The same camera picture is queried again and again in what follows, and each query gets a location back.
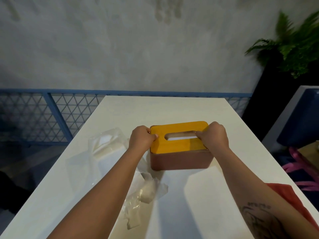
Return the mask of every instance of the forearm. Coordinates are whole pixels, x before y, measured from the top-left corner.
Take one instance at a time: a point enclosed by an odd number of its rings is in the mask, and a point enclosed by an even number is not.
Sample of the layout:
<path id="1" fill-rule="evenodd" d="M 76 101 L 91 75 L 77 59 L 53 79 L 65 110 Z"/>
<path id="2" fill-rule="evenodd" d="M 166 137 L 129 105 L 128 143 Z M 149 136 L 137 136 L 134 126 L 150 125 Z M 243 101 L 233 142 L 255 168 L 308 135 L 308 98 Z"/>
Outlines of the forearm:
<path id="1" fill-rule="evenodd" d="M 120 213 L 141 157 L 139 151 L 127 150 L 66 215 L 48 239 L 107 238 Z"/>
<path id="2" fill-rule="evenodd" d="M 255 238 L 264 238 L 262 235 L 274 238 L 319 238 L 317 230 L 230 149 L 215 151 L 214 156 Z"/>

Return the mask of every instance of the potted plant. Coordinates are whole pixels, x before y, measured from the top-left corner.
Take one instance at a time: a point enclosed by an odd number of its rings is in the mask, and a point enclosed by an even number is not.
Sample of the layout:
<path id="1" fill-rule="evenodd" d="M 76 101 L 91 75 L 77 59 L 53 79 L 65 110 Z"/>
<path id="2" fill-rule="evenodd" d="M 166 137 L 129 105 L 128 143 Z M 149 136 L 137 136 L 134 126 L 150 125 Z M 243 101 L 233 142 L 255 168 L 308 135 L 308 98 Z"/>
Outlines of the potted plant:
<path id="1" fill-rule="evenodd" d="M 259 50 L 263 74 L 242 116 L 262 141 L 301 85 L 319 85 L 319 11 L 299 28 L 280 12 L 277 40 L 259 39 L 246 54 Z"/>

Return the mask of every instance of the white table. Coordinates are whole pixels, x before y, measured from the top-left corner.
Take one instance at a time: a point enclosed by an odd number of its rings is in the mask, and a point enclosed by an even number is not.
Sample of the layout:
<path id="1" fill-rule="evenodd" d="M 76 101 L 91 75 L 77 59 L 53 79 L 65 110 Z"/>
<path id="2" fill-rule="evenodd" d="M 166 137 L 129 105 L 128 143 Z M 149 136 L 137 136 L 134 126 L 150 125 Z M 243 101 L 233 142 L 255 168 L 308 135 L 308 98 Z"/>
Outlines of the white table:
<path id="1" fill-rule="evenodd" d="M 225 99 L 106 96 L 13 219 L 1 239 L 46 238 L 86 192 L 88 138 L 119 127 L 129 138 L 138 125 L 217 121 L 226 128 L 231 149 L 264 182 L 290 184 L 317 223 L 319 213 Z M 126 230 L 121 220 L 110 238 L 253 238 L 214 159 L 205 170 L 165 171 L 168 193 L 143 204 L 142 225 Z"/>

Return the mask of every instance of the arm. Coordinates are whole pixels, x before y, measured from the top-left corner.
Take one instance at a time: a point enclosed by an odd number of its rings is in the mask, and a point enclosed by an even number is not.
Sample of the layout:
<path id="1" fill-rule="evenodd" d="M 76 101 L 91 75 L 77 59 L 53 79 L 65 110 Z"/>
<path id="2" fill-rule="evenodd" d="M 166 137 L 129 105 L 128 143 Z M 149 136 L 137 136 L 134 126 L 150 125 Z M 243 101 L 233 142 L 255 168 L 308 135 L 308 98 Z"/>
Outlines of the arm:
<path id="1" fill-rule="evenodd" d="M 229 148 L 225 128 L 213 122 L 196 132 L 217 159 L 232 196 L 254 238 L 315 239 L 319 232 L 261 181 Z"/>
<path id="2" fill-rule="evenodd" d="M 143 154 L 157 135 L 146 126 L 132 132 L 129 148 L 113 168 L 63 218 L 48 239 L 108 238 Z"/>

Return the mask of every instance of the hand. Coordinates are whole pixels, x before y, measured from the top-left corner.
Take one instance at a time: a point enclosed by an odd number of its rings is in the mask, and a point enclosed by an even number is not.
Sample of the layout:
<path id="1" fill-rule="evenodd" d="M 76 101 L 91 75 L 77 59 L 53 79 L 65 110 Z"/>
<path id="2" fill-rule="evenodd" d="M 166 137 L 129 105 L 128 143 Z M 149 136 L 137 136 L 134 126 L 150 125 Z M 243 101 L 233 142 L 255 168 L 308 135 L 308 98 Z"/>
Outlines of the hand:
<path id="1" fill-rule="evenodd" d="M 158 138 L 157 134 L 150 134 L 150 131 L 151 130 L 146 126 L 138 126 L 135 128 L 130 137 L 129 149 L 143 155 Z"/>
<path id="2" fill-rule="evenodd" d="M 203 142 L 212 154 L 229 149 L 226 129 L 218 122 L 212 122 L 204 131 L 197 131 L 196 136 Z"/>

